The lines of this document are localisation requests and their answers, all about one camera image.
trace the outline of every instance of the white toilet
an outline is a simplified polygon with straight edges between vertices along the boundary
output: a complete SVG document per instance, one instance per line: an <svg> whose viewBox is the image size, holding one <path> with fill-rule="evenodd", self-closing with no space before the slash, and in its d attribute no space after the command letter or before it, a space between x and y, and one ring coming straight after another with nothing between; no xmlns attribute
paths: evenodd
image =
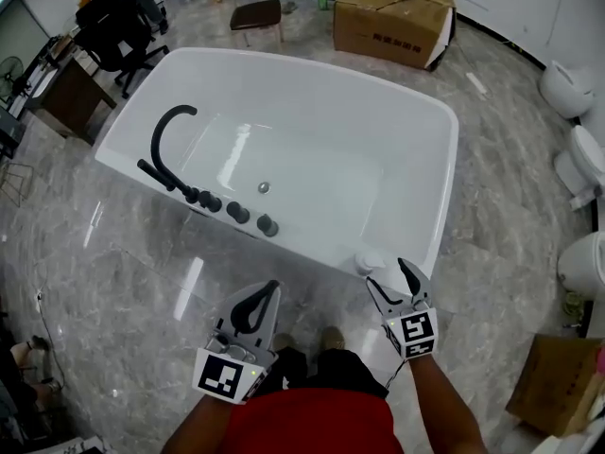
<svg viewBox="0 0 605 454"><path fill-rule="evenodd" d="M563 287L591 299L605 298L605 233L594 232L569 246L559 257Z"/></svg>
<svg viewBox="0 0 605 454"><path fill-rule="evenodd" d="M605 155L593 135L576 126L569 133L567 150L555 158L555 170L576 196L586 188L605 184Z"/></svg>

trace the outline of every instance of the drain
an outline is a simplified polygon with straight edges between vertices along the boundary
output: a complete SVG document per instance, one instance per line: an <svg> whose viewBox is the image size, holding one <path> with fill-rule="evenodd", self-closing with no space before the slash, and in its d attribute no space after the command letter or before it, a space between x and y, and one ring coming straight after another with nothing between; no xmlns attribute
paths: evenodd
<svg viewBox="0 0 605 454"><path fill-rule="evenodd" d="M261 182L258 185L258 191L260 193L262 193L263 195L267 194L270 189L271 189L271 183L269 183L269 182Z"/></svg>

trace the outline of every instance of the black chair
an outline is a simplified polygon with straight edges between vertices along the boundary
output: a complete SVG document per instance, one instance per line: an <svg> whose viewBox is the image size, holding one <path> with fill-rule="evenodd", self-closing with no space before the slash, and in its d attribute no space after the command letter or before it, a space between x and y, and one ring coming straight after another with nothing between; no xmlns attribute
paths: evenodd
<svg viewBox="0 0 605 454"><path fill-rule="evenodd" d="M147 61L160 52L167 54L163 45L147 53L151 31L139 19L136 0L92 0L76 13L80 27L74 38L77 45L88 52L104 71L122 71L115 83L122 85L122 97L128 99L128 88L139 69L153 69ZM132 50L122 55L119 44L124 41Z"/></svg>

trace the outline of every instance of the marble floor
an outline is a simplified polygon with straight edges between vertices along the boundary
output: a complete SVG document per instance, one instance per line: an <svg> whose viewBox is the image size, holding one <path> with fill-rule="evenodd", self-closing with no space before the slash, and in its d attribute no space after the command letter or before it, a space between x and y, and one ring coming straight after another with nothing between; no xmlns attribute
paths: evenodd
<svg viewBox="0 0 605 454"><path fill-rule="evenodd" d="M561 332L558 254L590 230L586 212L570 212L552 168L570 125L540 97L538 68L463 23L439 69L428 73L336 52L332 12L314 1L297 4L284 17L286 54L403 84L458 115L456 176L432 278L441 323L436 357L497 452L516 424L504 407L533 335ZM157 44L233 46L223 25L227 4L168 0L167 10L171 27ZM270 30L251 32L250 40L256 50L276 51ZM111 76L96 78L119 103L113 113L99 111L102 136L124 100ZM0 294L20 340L43 333L35 301L42 292L65 372L63 401L83 435L103 435L120 452L158 452L199 398L190 388L195 352L216 307L250 282L285 284L279 331L306 351L325 325L338 325L351 345L376 327L360 280L191 214L97 163L84 142L63 140L31 116L26 123L16 160L36 174L21 208L0 199ZM188 280L200 259L198 280ZM175 304L187 298L175 319ZM405 451L430 452L407 367L388 401Z"/></svg>

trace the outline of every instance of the bathtub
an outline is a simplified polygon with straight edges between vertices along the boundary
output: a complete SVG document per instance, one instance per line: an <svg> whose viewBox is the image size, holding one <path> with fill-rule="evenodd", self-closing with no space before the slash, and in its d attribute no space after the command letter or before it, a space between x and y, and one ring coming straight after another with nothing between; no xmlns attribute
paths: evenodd
<svg viewBox="0 0 605 454"><path fill-rule="evenodd" d="M188 203L137 167L151 163L154 128L164 163L222 208ZM96 159L186 206L327 266L360 274L356 254L378 256L372 277L409 294L397 258L430 277L450 200L458 120L437 99L349 69L286 56L184 48L150 73L103 139ZM259 185L263 183L261 193ZM227 214L250 211L240 224ZM279 226L267 237L264 214Z"/></svg>

